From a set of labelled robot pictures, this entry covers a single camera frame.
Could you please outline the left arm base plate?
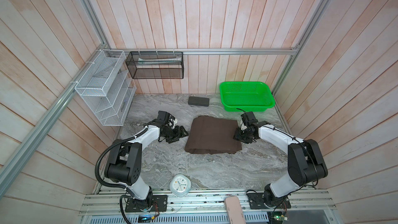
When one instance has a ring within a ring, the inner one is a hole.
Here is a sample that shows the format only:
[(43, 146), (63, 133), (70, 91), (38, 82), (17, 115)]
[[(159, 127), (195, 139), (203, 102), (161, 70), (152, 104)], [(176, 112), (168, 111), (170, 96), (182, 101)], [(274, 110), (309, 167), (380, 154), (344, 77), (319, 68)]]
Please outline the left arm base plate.
[(127, 213), (165, 212), (167, 209), (167, 200), (167, 195), (155, 195), (151, 200), (128, 199), (124, 210)]

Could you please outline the brown trousers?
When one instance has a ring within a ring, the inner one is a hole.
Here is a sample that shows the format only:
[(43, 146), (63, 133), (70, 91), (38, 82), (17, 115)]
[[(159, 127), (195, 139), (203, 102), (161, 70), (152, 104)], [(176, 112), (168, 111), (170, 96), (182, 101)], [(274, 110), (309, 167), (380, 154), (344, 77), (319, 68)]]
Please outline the brown trousers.
[(191, 154), (235, 154), (242, 150), (240, 141), (234, 139), (238, 128), (236, 120), (199, 116), (191, 125), (184, 150)]

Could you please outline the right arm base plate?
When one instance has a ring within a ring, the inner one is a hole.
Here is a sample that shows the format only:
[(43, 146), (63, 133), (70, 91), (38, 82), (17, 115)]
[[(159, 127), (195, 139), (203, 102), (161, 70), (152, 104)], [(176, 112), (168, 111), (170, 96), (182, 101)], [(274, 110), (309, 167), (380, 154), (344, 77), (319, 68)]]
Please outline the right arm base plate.
[(254, 191), (246, 192), (250, 209), (290, 209), (291, 203), (287, 197), (284, 198), (283, 202), (279, 206), (268, 206), (264, 203), (263, 193), (257, 193)]

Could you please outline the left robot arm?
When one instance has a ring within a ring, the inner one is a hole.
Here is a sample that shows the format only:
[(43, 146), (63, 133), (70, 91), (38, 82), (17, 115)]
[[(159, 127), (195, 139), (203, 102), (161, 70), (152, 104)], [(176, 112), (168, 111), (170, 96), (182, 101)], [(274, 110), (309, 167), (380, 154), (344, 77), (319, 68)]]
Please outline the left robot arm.
[(141, 177), (143, 150), (153, 141), (174, 143), (188, 136), (182, 126), (147, 125), (139, 133), (125, 140), (116, 140), (106, 152), (105, 178), (102, 185), (122, 188), (136, 200), (147, 200), (151, 188)]

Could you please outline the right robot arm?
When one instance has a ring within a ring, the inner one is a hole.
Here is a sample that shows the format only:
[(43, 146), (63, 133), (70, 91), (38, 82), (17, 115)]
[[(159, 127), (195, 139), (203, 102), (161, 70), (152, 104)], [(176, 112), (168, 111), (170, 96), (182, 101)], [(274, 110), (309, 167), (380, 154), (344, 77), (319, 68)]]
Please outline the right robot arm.
[(280, 206), (290, 193), (312, 182), (318, 182), (328, 175), (323, 155), (314, 140), (291, 136), (271, 124), (238, 127), (234, 139), (245, 144), (261, 139), (276, 146), (288, 156), (286, 174), (264, 187), (263, 201), (268, 208)]

